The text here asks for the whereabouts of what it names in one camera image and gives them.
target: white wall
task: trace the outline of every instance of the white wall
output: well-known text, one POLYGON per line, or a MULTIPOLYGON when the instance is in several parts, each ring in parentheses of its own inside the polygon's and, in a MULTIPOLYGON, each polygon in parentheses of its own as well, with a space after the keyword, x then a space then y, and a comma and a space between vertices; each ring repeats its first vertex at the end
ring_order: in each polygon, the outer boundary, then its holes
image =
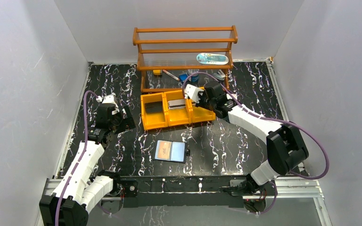
MULTIPOLYGON (((274 62, 290 119, 328 150, 320 183, 333 225, 362 225, 362 1, 306 0, 274 62)), ((319 174, 323 157, 308 148, 319 174)))
POLYGON ((236 25, 234 59, 274 56, 303 0, 55 0, 88 61, 137 62, 134 27, 236 25))
POLYGON ((88 64, 52 0, 0 0, 0 226, 34 225, 88 64))

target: yellow object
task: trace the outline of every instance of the yellow object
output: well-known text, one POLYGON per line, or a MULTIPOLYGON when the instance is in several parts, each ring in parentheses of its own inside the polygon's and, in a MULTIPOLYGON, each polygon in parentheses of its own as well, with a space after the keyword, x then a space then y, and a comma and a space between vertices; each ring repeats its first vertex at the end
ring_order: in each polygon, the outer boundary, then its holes
POLYGON ((168 107, 164 93, 141 95, 141 118, 145 130, 168 127, 168 107), (145 104, 163 102, 163 111, 158 113, 146 113, 145 104))
MULTIPOLYGON (((182 90, 164 92, 166 97, 166 108, 168 109, 169 100, 184 99, 182 90)), ((190 100, 185 99, 185 108, 168 110, 168 126, 177 126, 191 124, 192 122, 192 104, 190 100)))
POLYGON ((202 121, 213 121, 216 118, 214 112, 201 107, 194 107, 190 99, 185 100, 185 108, 169 110, 168 101, 179 99, 184 99, 182 90, 141 95, 141 117, 144 130, 202 121), (145 104, 157 101, 163 102, 163 112, 147 114, 145 111, 145 104))
POLYGON ((161 74, 162 74, 162 70, 153 70, 153 74, 154 74, 154 75, 161 75, 161 74))

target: wooden rack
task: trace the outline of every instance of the wooden rack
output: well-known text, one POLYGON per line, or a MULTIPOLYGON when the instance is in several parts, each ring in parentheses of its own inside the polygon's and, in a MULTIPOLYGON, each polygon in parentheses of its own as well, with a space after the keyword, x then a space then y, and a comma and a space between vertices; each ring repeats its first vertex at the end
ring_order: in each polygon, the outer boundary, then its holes
POLYGON ((233 43, 238 42, 238 34, 234 25, 231 27, 135 28, 132 42, 134 46, 138 46, 137 70, 140 70, 142 74, 142 93, 180 89, 146 89, 144 86, 146 71, 156 69, 221 69, 226 75, 225 86, 229 88, 228 70, 233 67, 231 47, 233 43), (179 45, 183 43, 212 43, 213 45, 224 43, 226 46, 224 48, 179 48, 179 45), (158 48, 142 49, 142 45, 152 46, 152 44, 157 44, 154 46, 158 48), (171 47, 177 47, 178 45, 178 48, 163 48, 163 45, 171 45, 171 47), (226 65, 204 65, 196 60, 198 53, 224 54, 228 57, 229 62, 226 65))

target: marble tabletop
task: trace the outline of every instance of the marble tabletop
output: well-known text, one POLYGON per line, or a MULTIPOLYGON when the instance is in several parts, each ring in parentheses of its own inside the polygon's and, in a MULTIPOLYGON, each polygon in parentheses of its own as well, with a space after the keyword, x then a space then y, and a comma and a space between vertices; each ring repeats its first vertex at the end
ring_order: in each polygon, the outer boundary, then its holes
MULTIPOLYGON (((151 72, 146 86, 151 88, 179 87, 179 83, 167 76, 155 78, 151 72)), ((202 76, 200 82, 210 81, 202 76)), ((92 65, 85 90, 104 96, 115 93, 122 105, 128 105, 136 128, 118 134, 99 159, 94 173, 101 169, 119 172, 122 176, 220 176, 245 175, 266 160, 266 146, 248 131, 216 119, 144 131, 140 102, 141 73, 136 65, 92 65), (191 155, 186 163, 153 160, 157 140, 184 141, 191 155)), ((229 76, 230 90, 246 106, 266 117, 282 119, 280 106, 265 62, 238 62, 229 76)), ((88 118, 95 116, 97 102, 88 101, 88 118)), ((74 159, 81 139, 84 123, 81 105, 69 149, 58 176, 63 176, 74 159)))

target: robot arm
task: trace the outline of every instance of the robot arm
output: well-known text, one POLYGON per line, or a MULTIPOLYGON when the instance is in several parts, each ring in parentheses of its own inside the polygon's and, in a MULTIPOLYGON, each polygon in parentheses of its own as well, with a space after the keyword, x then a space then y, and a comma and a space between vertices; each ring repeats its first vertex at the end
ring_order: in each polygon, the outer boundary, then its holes
POLYGON ((56 206, 69 177, 71 180, 60 207, 59 225, 87 225, 88 214, 95 205, 106 194, 120 192, 120 176, 115 172, 103 170, 90 185, 87 183, 98 159, 114 139, 114 134, 133 129, 135 124, 128 106, 123 109, 119 107, 113 94, 97 100, 101 103, 97 108, 96 119, 92 122, 95 126, 92 127, 91 124, 88 127, 88 140, 80 142, 77 154, 60 184, 50 196, 43 195, 40 200, 45 226, 55 224, 56 206), (80 158, 84 142, 87 142, 87 150, 80 158))
POLYGON ((253 133, 267 145, 268 160, 248 174, 246 181, 234 191, 244 190, 247 193, 255 193, 264 184, 280 175, 286 175, 309 157, 302 135, 297 128, 260 119, 262 115, 244 105, 238 106, 217 82, 206 84, 204 90, 188 84, 185 88, 185 97, 192 99, 197 107, 211 110, 218 118, 253 133))

